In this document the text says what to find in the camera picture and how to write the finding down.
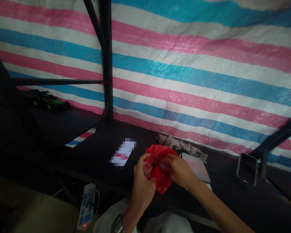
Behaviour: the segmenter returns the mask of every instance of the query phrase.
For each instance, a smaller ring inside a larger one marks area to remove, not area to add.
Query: tablet
[[[187,153],[181,153],[181,157],[190,165],[193,172],[204,182],[210,183],[210,177],[205,168],[204,162],[195,156]]]

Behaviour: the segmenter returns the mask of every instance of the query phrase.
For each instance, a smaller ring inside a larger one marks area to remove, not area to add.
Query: floor
[[[0,177],[0,206],[14,210],[4,217],[4,233],[73,233],[79,211],[37,191]],[[92,232],[91,224],[85,232]]]

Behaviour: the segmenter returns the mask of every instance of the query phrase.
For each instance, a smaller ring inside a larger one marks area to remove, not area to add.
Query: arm
[[[172,154],[169,154],[165,161],[171,166],[171,179],[189,190],[199,200],[221,232],[253,232],[195,175],[187,162]]]
[[[137,165],[134,167],[134,184],[130,203],[122,217],[122,226],[125,233],[132,233],[144,211],[151,203],[155,189],[156,180],[154,177],[147,180],[143,172],[143,162],[150,154],[144,154],[140,157]]]

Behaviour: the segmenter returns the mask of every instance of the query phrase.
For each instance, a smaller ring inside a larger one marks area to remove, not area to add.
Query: pink stripe
[[[26,88],[26,87],[18,87],[18,88],[21,90],[30,90],[29,88]],[[103,109],[101,109],[99,107],[89,106],[89,105],[81,104],[81,103],[78,103],[78,102],[75,102],[72,100],[66,100],[66,99],[62,99],[62,98],[61,98],[61,100],[62,101],[69,101],[72,106],[82,108],[82,109],[87,110],[87,111],[95,112],[97,114],[102,114],[102,112],[103,112]],[[153,130],[156,132],[168,133],[170,135],[173,135],[173,136],[179,137],[179,138],[191,139],[191,140],[198,142],[200,144],[209,145],[209,146],[212,146],[212,147],[217,148],[217,149],[227,149],[227,150],[235,152],[236,154],[240,154],[242,152],[250,153],[252,151],[252,149],[247,148],[247,147],[242,146],[242,145],[223,142],[221,140],[211,138],[211,137],[208,137],[208,136],[205,136],[203,134],[196,133],[196,132],[185,132],[185,131],[179,130],[179,129],[171,127],[171,126],[158,125],[155,123],[151,123],[151,122],[147,122],[147,121],[144,121],[141,119],[134,118],[134,117],[129,116],[129,115],[119,114],[119,113],[114,112],[113,116],[114,116],[114,119],[121,120],[121,121],[124,121],[124,122],[129,123],[129,124],[133,124],[136,126],[147,128],[147,129],[150,129],[150,130]],[[80,137],[87,138],[91,135],[91,133],[87,133],[87,132],[84,134],[85,134],[84,136],[80,136]],[[285,142],[287,142],[287,144],[289,144],[290,147],[285,148],[285,146],[284,147],[282,146],[284,143],[282,143],[279,146],[279,148],[285,149],[285,150],[291,150],[291,140],[286,140]]]
[[[17,54],[0,51],[3,62],[23,66],[35,70],[46,71],[63,77],[75,79],[102,79],[102,74],[79,68],[58,65],[52,62],[29,58]],[[226,114],[243,120],[253,121],[274,128],[281,127],[289,118],[276,114],[260,111],[241,105],[224,103],[204,97],[186,94],[178,91],[158,88],[138,82],[113,77],[113,87],[134,94],[161,99],[183,106],[198,108],[208,112]]]
[[[85,133],[81,134],[79,137],[80,137],[80,138],[88,138],[88,137],[91,136],[92,134],[93,134],[93,133],[85,132]]]
[[[72,10],[47,9],[0,0],[0,15],[95,35],[88,15]],[[180,53],[205,54],[291,73],[291,48],[287,47],[237,38],[212,40],[202,36],[162,34],[118,21],[112,22],[112,37],[123,43]]]

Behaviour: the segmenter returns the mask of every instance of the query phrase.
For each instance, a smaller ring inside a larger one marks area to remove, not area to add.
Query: striped tarp
[[[291,118],[291,0],[112,0],[112,20],[115,119],[237,156]],[[83,1],[0,0],[0,58],[12,77],[102,79]],[[102,85],[30,88],[104,108]],[[291,171],[291,138],[269,164]]]

